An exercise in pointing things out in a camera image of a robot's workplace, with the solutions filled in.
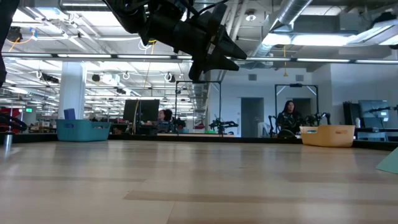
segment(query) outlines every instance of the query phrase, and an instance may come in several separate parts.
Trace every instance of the ceiling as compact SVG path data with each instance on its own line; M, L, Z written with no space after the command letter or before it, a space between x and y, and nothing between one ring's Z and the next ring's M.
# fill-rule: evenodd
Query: ceiling
M201 9L217 1L199 0L195 3L195 8ZM281 0L263 0L249 1L247 9L255 9L256 19L254 21L242 20L239 27L238 38L236 43L248 54L250 54L262 41L261 27L263 26L265 16L280 8ZM74 4L91 5L89 7L75 6ZM16 44L6 42L2 52L45 52L45 53L84 53L84 54L156 54L156 55L173 55L173 49L168 45L160 42L154 46L145 47L142 45L140 38L136 34L126 32L117 19L107 10L106 7L94 7L95 4L101 4L102 1L74 1L64 0L62 9L70 16L66 19L52 19L48 15L40 13L32 13L25 7L20 7L14 16L13 25L21 26L23 35L22 42L24 44ZM340 0L313 0L311 5L307 7L303 13L305 16L326 16L343 21L345 15L357 17L360 22L366 23L365 18L359 16L359 12L372 11L379 9L396 1L340 1ZM237 20L239 8L235 18L229 18L225 15L225 21L230 19ZM391 54L387 46L368 46L368 47L320 47L320 46L301 46L286 45L283 47L274 46L271 53L275 57L308 57L308 58L384 58ZM156 63L156 62L102 62L98 60L90 60L85 62L87 75L87 92L86 92L86 111L87 116L91 113L106 114L107 109L111 108L111 114L123 113L123 104L114 102L115 99L125 99L125 95L116 93L112 87L109 89L98 89L94 86L107 85L104 82L94 82L91 78L94 74L98 75L118 75L120 77L119 86L136 87L130 94L131 98L143 96L162 99L162 108L172 108L175 104L175 83L169 83L165 80L165 75L171 73L175 75L177 81L189 81L188 71L190 62L182 63ZM283 68L285 63L274 62L273 69ZM292 68L307 68L308 72L316 69L317 66L311 63L290 63L287 65ZM7 80L9 83L16 85L49 85L37 78L37 71L47 73L61 80L62 62L55 60L23 60L20 58L6 58L6 67L9 72ZM217 73L213 73L208 80L216 80ZM184 111L178 111L184 116L194 117L194 111L204 111L206 108L206 97L208 94L208 85L192 85L191 83L183 83L181 85L181 94L179 103L183 105ZM27 91L3 89L3 98L12 98L16 95L23 95L26 100L21 104L30 101L39 101L42 107L45 102L57 104L59 94L58 85L50 85L51 88L24 87ZM12 100L3 99L2 104L10 104ZM46 113L45 115L53 116L56 113Z

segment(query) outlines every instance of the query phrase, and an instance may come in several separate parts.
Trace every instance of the white pillar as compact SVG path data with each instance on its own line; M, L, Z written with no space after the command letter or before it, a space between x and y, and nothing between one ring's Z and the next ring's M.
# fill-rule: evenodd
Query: white pillar
M58 119L63 111L74 108L76 119L83 119L87 70L84 62L63 62Z

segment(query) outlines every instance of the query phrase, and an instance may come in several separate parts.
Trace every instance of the air vent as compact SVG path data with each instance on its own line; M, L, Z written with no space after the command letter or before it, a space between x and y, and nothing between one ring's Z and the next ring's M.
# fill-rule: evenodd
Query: air vent
M304 75L296 75L296 82L304 82Z
M249 81L257 81L257 75L256 74L249 74Z

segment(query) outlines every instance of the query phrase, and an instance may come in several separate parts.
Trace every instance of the black hair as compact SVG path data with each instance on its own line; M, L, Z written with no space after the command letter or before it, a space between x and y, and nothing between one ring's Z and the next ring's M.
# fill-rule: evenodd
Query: black hair
M286 101L286 103L285 103L285 108L284 108L284 110L282 111L283 113L287 113L287 107L289 106L289 103L293 103L293 105L294 105L293 100L288 100L288 101ZM292 113L296 113L296 107L295 107L295 105L294 105L294 107L293 107L293 112L292 112Z
M164 120L171 121L173 116L173 112L170 109L164 110Z

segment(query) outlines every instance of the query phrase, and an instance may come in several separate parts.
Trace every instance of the light wood tabletop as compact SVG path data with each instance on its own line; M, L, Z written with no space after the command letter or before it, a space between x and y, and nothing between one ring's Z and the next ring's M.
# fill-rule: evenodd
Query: light wood tabletop
M288 144L13 144L0 223L397 224L389 152Z

